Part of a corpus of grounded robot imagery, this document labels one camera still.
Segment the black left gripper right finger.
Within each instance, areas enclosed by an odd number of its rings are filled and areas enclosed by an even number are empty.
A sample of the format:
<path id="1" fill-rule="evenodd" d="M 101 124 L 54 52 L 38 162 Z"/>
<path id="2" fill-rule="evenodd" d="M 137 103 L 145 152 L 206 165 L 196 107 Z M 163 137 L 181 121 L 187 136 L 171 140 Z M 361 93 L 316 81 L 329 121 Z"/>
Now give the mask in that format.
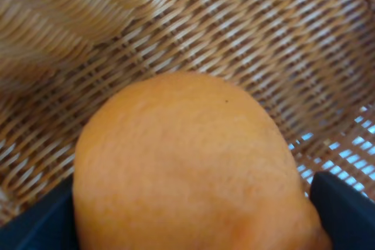
<path id="1" fill-rule="evenodd" d="M 374 249 L 374 202 L 330 172 L 317 172 L 310 188 L 333 249 Z"/>

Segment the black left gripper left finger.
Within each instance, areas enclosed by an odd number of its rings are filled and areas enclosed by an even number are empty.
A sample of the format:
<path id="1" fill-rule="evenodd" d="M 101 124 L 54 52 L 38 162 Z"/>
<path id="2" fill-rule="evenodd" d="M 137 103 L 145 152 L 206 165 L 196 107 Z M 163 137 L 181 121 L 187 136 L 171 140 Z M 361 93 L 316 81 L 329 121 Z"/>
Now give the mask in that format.
<path id="1" fill-rule="evenodd" d="M 1 227 L 1 249 L 78 249 L 69 176 Z"/>

